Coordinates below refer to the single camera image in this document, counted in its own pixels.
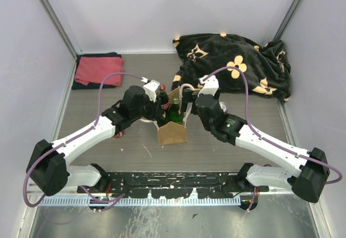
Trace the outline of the purple soda can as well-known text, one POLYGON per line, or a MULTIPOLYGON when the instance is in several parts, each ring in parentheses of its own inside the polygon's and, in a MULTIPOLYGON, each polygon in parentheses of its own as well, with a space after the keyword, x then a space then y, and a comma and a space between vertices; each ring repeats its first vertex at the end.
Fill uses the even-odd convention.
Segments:
POLYGON ((219 105, 225 114, 228 113, 228 107, 224 102, 219 102, 219 105))

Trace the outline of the dark navy folded cloth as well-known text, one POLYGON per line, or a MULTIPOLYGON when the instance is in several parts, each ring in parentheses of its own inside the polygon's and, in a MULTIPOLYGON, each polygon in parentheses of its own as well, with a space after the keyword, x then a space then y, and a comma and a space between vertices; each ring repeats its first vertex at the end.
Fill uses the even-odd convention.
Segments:
MULTIPOLYGON (((77 61, 76 61, 76 70, 79 65, 79 60, 81 57, 120 57, 122 56, 116 52, 109 52, 106 54, 84 54, 84 55, 78 55, 77 56, 77 61)), ((98 89, 101 84, 98 83, 88 83, 87 85, 83 85, 82 83, 78 83, 75 81, 75 75, 74 75, 74 81, 72 84, 72 90, 87 90, 87 89, 98 89)))

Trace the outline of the brown canvas bag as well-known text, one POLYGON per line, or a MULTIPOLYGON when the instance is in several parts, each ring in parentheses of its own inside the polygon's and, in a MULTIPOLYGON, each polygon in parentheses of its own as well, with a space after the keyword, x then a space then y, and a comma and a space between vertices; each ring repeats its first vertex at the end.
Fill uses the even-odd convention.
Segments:
MULTIPOLYGON (((167 93, 169 96, 170 106, 172 104, 173 99, 178 98, 179 106, 181 108, 183 88, 196 90, 191 84, 185 83, 179 86, 178 88, 176 88, 175 90, 171 91, 170 93, 167 93)), ((187 119, 190 115, 190 112, 191 112, 191 107, 187 109, 186 112, 182 112, 183 114, 182 124, 176 124, 169 120, 169 122, 166 125, 160 128, 158 127, 157 121, 150 121, 144 118, 141 120, 143 122, 144 121, 153 122, 153 124, 156 126, 159 145, 163 146, 163 145, 169 145, 169 144, 186 143, 188 141, 186 124, 187 124, 187 119)))

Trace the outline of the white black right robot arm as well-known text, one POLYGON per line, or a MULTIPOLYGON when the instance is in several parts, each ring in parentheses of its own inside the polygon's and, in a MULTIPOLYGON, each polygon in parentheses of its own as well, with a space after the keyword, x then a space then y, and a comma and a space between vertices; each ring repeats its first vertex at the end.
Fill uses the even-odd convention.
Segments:
POLYGON ((291 190, 299 198, 316 203, 330 175, 325 152, 306 150, 282 142, 253 127, 246 120, 224 112, 218 97, 184 88, 182 109, 192 104, 204 129, 219 141, 253 151, 275 163, 276 167, 245 163, 236 175, 242 191, 271 186, 291 190))

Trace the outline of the dark cola bottle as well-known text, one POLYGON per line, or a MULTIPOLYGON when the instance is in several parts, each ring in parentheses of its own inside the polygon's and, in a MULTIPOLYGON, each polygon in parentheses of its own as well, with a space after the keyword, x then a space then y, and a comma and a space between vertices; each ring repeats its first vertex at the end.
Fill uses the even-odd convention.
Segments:
POLYGON ((170 107, 169 96, 166 92, 166 87, 164 84, 161 84, 159 89, 159 106, 165 112, 167 112, 170 107))

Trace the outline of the red soda can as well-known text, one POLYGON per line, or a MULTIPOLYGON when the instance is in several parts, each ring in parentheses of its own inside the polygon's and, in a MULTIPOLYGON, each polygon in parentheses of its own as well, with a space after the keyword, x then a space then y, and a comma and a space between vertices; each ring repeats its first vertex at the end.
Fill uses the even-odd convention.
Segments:
POLYGON ((115 137, 115 138, 120 138, 120 137, 122 137, 123 135, 124 135, 124 131, 121 131, 121 132, 117 133, 114 137, 115 137))

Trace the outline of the green glass bottle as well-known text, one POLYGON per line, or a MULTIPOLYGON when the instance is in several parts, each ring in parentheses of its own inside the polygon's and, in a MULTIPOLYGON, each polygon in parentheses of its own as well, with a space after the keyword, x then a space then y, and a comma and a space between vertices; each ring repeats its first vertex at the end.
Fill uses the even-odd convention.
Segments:
POLYGON ((167 113, 164 111, 163 114, 157 119, 158 127, 162 127, 166 125, 169 122, 169 119, 167 117, 167 113))
POLYGON ((182 124, 183 114, 179 106, 179 99, 174 98, 169 108, 168 117, 171 122, 176 124, 182 124))

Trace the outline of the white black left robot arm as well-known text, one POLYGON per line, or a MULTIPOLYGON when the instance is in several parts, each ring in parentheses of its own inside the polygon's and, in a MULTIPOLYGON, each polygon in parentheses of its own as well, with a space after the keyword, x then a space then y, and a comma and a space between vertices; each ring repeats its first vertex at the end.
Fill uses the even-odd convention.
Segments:
POLYGON ((45 196, 53 196, 66 187, 90 187, 104 192, 109 184, 105 170, 97 164, 72 166, 71 163, 96 144, 114 137, 145 118, 154 120, 158 109, 160 84, 151 81, 142 87, 132 85, 121 100, 97 116, 96 120, 69 136, 49 143, 36 143, 27 174, 45 196))

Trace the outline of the red folded cloth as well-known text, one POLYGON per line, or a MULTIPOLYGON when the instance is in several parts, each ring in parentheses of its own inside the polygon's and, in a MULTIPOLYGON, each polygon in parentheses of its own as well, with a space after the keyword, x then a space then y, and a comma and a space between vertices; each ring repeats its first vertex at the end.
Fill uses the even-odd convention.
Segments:
POLYGON ((124 60, 120 57, 81 57, 75 74, 75 81, 87 85, 101 84, 105 77, 123 72, 124 60))

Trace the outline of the black floral blanket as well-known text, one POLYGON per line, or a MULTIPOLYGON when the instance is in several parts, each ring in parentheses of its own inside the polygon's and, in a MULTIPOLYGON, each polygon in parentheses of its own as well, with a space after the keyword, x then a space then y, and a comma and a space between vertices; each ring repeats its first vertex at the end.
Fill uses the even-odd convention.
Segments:
POLYGON ((182 65, 176 73, 171 88, 184 83, 196 87, 199 79, 213 71, 224 93, 244 93, 281 102, 291 96, 291 66, 283 41, 274 40, 261 46, 235 34, 193 34, 173 40, 182 65))

